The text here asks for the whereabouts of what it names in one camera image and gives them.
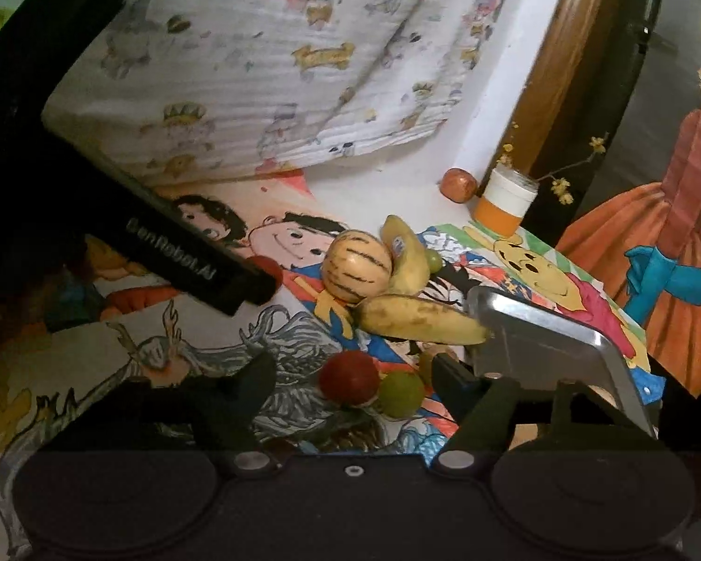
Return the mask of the spotted banana front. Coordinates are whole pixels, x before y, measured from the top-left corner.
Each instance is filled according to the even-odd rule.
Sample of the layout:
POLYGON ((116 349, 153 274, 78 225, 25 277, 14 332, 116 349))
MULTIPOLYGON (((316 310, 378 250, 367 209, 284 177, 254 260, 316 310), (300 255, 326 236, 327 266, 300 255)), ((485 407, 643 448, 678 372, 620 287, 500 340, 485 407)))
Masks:
POLYGON ((490 329, 472 316, 414 296, 372 296, 350 312, 358 329, 381 337, 454 346, 477 346, 491 338, 490 329))

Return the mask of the red cherry tomato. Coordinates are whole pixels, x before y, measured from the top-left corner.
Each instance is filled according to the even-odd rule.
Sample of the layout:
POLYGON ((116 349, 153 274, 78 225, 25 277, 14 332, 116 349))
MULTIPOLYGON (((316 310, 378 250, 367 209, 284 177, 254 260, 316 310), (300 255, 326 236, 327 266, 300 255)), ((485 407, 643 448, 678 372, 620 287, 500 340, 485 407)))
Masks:
POLYGON ((274 259, 271 259, 271 257, 260 255, 250 256, 247 258, 247 261, 249 264, 251 264, 251 266, 258 268, 259 271, 262 271, 271 277, 273 281, 272 294, 276 294, 277 291, 282 288, 283 268, 279 266, 277 261, 274 261, 274 259))
POLYGON ((361 351, 337 353, 324 363, 318 376, 325 399, 339 405, 363 405, 379 391, 375 360, 361 351))

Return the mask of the stickered banana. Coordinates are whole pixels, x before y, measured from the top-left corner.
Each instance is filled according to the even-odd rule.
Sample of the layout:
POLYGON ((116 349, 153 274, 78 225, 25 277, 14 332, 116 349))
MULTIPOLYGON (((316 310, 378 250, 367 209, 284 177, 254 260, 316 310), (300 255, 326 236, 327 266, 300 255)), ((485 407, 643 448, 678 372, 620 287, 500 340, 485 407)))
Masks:
POLYGON ((413 229, 400 216, 390 214, 381 227, 381 241, 393 258, 393 274, 387 291, 416 296, 429 281, 425 248, 413 229))

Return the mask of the metal baking tray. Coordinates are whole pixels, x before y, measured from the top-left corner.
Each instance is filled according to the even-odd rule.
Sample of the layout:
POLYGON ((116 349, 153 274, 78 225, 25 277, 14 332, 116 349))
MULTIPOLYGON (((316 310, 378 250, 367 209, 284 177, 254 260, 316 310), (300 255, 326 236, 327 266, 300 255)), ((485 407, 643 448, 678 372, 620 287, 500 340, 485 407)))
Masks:
POLYGON ((468 291, 466 313, 489 329, 482 345, 466 348, 476 375, 499 374, 530 390, 553 390, 561 380, 596 386, 643 432, 652 423, 625 358, 609 338, 584 323, 499 289, 468 291))

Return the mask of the green cherry tomato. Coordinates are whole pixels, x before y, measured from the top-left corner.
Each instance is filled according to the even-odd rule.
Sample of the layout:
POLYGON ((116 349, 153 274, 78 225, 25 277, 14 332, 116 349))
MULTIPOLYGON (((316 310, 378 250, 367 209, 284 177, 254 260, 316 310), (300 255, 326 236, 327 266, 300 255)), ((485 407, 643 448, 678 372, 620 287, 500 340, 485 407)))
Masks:
POLYGON ((395 371, 384 377, 379 384, 377 409, 391 419, 406 419, 422 406, 425 385, 414 372, 395 371))

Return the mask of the winnie the pooh drawing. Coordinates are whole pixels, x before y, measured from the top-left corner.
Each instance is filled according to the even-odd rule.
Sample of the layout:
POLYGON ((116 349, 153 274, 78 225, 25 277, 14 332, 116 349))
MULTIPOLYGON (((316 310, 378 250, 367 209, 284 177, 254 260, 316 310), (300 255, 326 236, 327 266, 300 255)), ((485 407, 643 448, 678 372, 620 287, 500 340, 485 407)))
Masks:
POLYGON ((463 268, 482 284, 589 325, 618 347, 630 367, 651 370, 641 328, 596 282, 572 271, 567 259, 553 261, 535 251, 525 232, 493 238, 473 225, 447 224, 429 227, 419 238, 447 264, 463 268))

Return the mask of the silver-haired anime poster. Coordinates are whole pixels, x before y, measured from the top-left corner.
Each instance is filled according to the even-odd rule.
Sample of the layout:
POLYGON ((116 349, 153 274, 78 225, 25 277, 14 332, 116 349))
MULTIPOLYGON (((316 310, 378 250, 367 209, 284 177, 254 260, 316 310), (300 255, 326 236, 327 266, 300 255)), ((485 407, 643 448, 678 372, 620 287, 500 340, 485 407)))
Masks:
POLYGON ((384 446, 375 414, 337 407, 316 387, 320 368, 342 348, 286 293, 233 318, 177 296, 130 316, 16 339, 0 355, 0 560, 29 552, 10 499, 18 468, 128 380, 169 390, 195 376, 233 375, 268 352, 277 362, 277 386, 254 424, 258 441, 332 451, 384 446))

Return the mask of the striped pepino melon by bananas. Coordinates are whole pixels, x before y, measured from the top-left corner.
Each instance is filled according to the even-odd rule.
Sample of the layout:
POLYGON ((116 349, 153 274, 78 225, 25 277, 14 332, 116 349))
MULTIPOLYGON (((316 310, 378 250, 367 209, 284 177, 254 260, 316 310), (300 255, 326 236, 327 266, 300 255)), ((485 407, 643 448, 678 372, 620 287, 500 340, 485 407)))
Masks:
POLYGON ((322 261, 322 285, 335 298, 357 304, 387 290, 393 261, 384 243, 351 229, 339 234, 322 261))

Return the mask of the two boys cartoon poster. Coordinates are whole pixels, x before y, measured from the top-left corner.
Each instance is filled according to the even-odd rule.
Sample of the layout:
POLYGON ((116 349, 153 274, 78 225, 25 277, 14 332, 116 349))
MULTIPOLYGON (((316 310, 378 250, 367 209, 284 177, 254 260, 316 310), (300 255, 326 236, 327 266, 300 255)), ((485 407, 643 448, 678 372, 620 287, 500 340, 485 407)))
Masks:
POLYGON ((271 257, 282 267, 274 238, 292 224, 306 225, 322 242, 347 229, 319 213, 299 171, 158 190, 98 173, 83 199, 87 270, 69 293, 73 324, 135 313, 182 293, 225 314, 243 302, 263 304, 273 281, 248 257, 271 257))

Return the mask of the white orange jar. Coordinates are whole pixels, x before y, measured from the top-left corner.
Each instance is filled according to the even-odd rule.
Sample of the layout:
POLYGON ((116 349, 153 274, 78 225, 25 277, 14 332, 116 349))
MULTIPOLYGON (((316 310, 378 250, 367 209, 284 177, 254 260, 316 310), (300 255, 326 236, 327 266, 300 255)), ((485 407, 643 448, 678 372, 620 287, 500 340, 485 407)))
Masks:
POLYGON ((477 200, 472 218, 499 237, 511 237, 522 224, 538 189, 536 180, 497 164, 477 200))

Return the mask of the dried yellow flower sprig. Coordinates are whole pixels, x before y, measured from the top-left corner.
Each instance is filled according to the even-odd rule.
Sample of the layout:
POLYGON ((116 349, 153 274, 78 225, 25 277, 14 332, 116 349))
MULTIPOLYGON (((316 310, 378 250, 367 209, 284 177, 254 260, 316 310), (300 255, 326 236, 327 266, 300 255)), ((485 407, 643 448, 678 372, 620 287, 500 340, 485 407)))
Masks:
POLYGON ((510 154, 513 150, 513 146, 508 143, 504 146, 500 156, 495 161, 495 171, 501 173, 502 176, 505 177, 505 180, 514 184, 518 189, 527 191, 531 199, 537 196, 539 186, 541 186, 542 182, 548 181, 550 183, 551 194, 562 207, 568 207, 568 205, 573 204, 575 199, 573 198, 573 194, 571 194, 571 181, 566 177, 566 173, 574 168, 591 164, 591 162, 595 161, 599 156, 605 155, 605 153, 607 153, 608 139, 608 132, 605 132, 602 136, 591 137, 589 139, 590 152, 584 159, 555 168, 555 170, 539 176, 538 179, 532 179, 532 177, 525 175, 525 173, 520 173, 513 166, 513 159, 510 154))

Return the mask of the white cartoon-print cloth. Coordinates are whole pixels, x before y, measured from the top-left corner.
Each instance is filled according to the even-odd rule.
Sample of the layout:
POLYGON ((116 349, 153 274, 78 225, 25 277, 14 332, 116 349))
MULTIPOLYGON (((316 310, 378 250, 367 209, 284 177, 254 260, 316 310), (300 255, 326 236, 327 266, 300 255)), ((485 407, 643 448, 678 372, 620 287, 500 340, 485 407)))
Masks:
POLYGON ((505 0, 125 0, 51 129, 148 184, 230 179, 432 134, 505 0))

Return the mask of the girl orange dress poster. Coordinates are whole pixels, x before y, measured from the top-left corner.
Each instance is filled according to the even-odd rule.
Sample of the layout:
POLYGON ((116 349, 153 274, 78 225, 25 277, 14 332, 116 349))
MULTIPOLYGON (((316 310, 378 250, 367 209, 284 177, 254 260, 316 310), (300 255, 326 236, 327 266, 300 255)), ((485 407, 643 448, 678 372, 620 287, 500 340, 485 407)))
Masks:
POLYGON ((701 0, 661 0, 609 155, 558 248, 701 396, 701 0))

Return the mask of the brown wooden door frame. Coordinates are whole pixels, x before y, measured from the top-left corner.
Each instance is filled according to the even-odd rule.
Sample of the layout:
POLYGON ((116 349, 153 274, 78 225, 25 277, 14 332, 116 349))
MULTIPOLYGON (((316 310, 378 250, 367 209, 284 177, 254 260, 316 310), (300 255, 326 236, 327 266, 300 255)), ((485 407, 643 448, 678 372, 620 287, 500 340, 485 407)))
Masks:
POLYGON ((519 91, 495 155, 511 158, 521 173, 536 176, 553 127, 564 117, 571 87, 580 80, 590 47, 603 42, 615 0, 557 0, 532 70, 519 91))

